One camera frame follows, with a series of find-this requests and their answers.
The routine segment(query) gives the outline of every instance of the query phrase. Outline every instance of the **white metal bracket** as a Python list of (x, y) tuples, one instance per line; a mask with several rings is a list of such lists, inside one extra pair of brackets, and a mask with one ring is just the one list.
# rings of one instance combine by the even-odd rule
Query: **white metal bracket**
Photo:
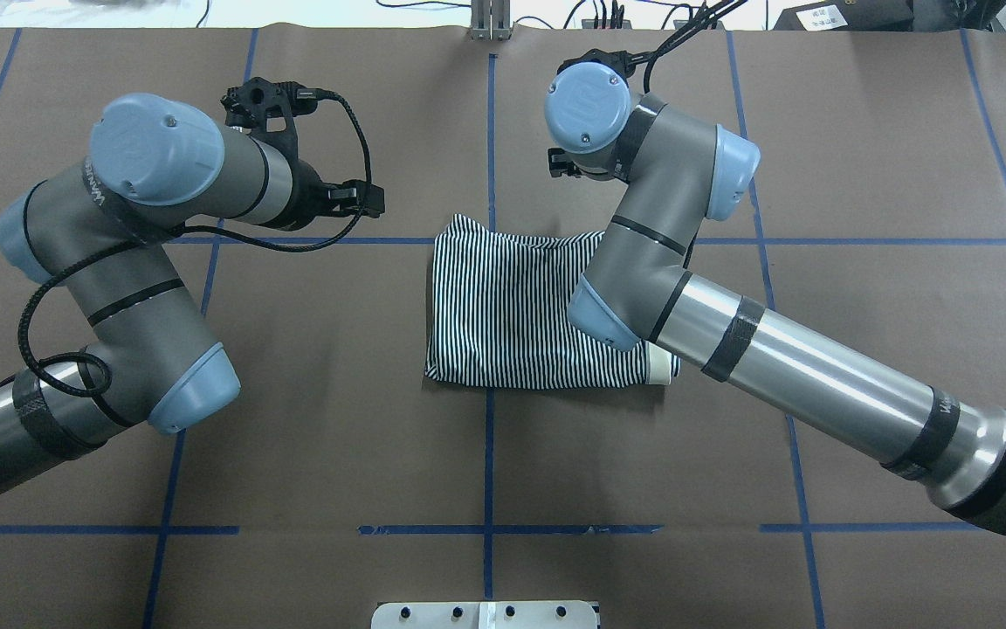
[(371, 629), (600, 629), (600, 606), (584, 601), (383, 604)]
[(511, 39), (511, 0), (472, 0), (472, 39)]

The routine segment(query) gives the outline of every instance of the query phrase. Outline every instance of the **folded garment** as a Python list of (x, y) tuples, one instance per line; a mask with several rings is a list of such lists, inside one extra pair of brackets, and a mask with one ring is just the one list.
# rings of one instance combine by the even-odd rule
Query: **folded garment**
[(670, 383), (676, 355), (646, 341), (624, 353), (566, 319), (602, 235), (499, 234), (456, 215), (435, 244), (427, 375), (508, 388)]

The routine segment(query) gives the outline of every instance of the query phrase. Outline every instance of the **black tape band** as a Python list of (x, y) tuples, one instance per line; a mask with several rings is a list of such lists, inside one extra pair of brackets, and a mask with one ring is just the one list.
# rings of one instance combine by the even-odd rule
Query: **black tape band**
[(136, 292), (136, 294), (127, 295), (127, 297), (124, 297), (115, 303), (109, 303), (108, 306), (104, 306), (96, 312), (93, 312), (92, 315), (89, 315), (88, 323), (94, 328), (104, 319), (113, 317), (113, 315), (119, 315), (123, 310), (137, 306), (137, 304), (143, 303), (145, 300), (163, 294), (163, 292), (169, 292), (173, 289), (180, 288), (184, 288), (184, 282), (181, 282), (180, 279), (159, 282), (155, 284), (155, 286), (140, 290), (139, 292)]
[(56, 418), (52, 417), (48, 404), (44, 402), (40, 383), (31, 371), (23, 371), (15, 378), (13, 407), (25, 433), (45, 453), (66, 461), (79, 459), (96, 450), (99, 446), (89, 446), (56, 423)]
[(883, 469), (901, 475), (906, 480), (917, 480), (934, 471), (934, 463), (942, 457), (957, 433), (957, 423), (962, 418), (962, 406), (953, 395), (930, 387), (934, 391), (934, 402), (930, 405), (930, 417), (923, 425), (923, 432), (907, 447), (906, 453), (897, 459), (879, 463)]
[(685, 289), (685, 284), (690, 283), (690, 278), (693, 274), (686, 271), (682, 274), (682, 279), (678, 280), (678, 284), (674, 286), (674, 292), (670, 294), (670, 299), (666, 300), (666, 306), (662, 307), (662, 314), (659, 314), (658, 321), (654, 322), (654, 329), (651, 330), (650, 342), (658, 342), (659, 334), (662, 334), (663, 327), (666, 327), (666, 319), (670, 319), (670, 313), (674, 311), (674, 306), (678, 303), (678, 298), (682, 297), (682, 291)]
[(727, 381), (731, 370), (738, 365), (739, 358), (743, 358), (743, 352), (751, 344), (751, 337), (759, 330), (760, 319), (764, 318), (766, 311), (763, 303), (747, 297), (739, 298), (735, 315), (727, 322), (727, 329), (709, 361), (701, 367), (702, 373), (715, 381)]
[(271, 186), (271, 162), (267, 159), (267, 151), (263, 150), (263, 146), (255, 138), (250, 138), (250, 141), (259, 149), (259, 155), (263, 158), (263, 188), (259, 190), (259, 195), (255, 197), (255, 201), (250, 203), (250, 207), (240, 211), (239, 214), (232, 215), (232, 220), (241, 217), (241, 215), (250, 214), (250, 210), (259, 207), (259, 203), (263, 202), (263, 197), (267, 195), (268, 187)]
[[(83, 347), (80, 351), (87, 351), (88, 348)], [(92, 377), (92, 371), (89, 371), (87, 363), (77, 362), (76, 369), (80, 371), (80, 382), (83, 383), (85, 388), (96, 388), (96, 378)], [(112, 409), (111, 404), (108, 404), (107, 400), (103, 398), (103, 395), (97, 395), (96, 398), (92, 399), (92, 402), (96, 403), (96, 409), (100, 409), (104, 415), (108, 415), (108, 419), (115, 422), (121, 427), (134, 427), (135, 423), (129, 421), (119, 414), (119, 411)]]
[(142, 217), (131, 203), (127, 202), (123, 196), (116, 194), (108, 186), (101, 182), (96, 176), (95, 169), (92, 168), (92, 158), (83, 158), (83, 166), (80, 168), (80, 178), (83, 181), (83, 189), (92, 196), (92, 201), (100, 208), (108, 218), (115, 220), (131, 235), (131, 239), (143, 246), (155, 246), (173, 240), (173, 235), (155, 223)]
[(646, 235), (646, 238), (658, 243), (659, 246), (673, 250), (675, 254), (682, 256), (685, 255), (686, 247), (682, 246), (681, 243), (678, 243), (678, 241), (671, 239), (667, 234), (663, 234), (662, 231), (655, 231), (654, 229), (643, 225), (642, 222), (635, 222), (631, 218), (624, 218), (623, 215), (619, 214), (613, 215), (612, 222), (615, 222), (616, 225), (620, 225), (621, 227), (628, 227), (628, 229), (639, 232), (639, 234)]
[(989, 477), (989, 480), (983, 483), (981, 489), (978, 489), (977, 493), (974, 493), (961, 505), (946, 510), (962, 519), (975, 518), (978, 514), (993, 508), (996, 502), (1001, 500), (1004, 493), (1006, 493), (1006, 448), (1003, 450), (996, 471)]
[(632, 108), (624, 130), (619, 132), (619, 138), (616, 139), (616, 166), (612, 174), (622, 182), (631, 183), (632, 164), (639, 155), (639, 147), (643, 146), (643, 140), (651, 132), (654, 119), (659, 118), (659, 113), (665, 107), (666, 103), (659, 97), (646, 95)]

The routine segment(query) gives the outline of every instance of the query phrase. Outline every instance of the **striped cloth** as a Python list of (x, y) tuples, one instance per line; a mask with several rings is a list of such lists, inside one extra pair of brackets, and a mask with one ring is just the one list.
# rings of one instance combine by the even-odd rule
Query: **striped cloth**
[(640, 342), (623, 353), (567, 322), (602, 235), (496, 234), (456, 215), (435, 246), (427, 375), (508, 388), (670, 383), (679, 361), (662, 347)]

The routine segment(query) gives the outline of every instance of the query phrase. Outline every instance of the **label sticker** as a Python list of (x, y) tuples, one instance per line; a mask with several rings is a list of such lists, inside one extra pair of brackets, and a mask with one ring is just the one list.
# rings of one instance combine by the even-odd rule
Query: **label sticker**
[(799, 11), (795, 15), (798, 16), (799, 20), (802, 20), (802, 25), (806, 27), (806, 30), (830, 30), (841, 28), (842, 25), (849, 25), (845, 21), (845, 16), (841, 15), (841, 9), (835, 4)]

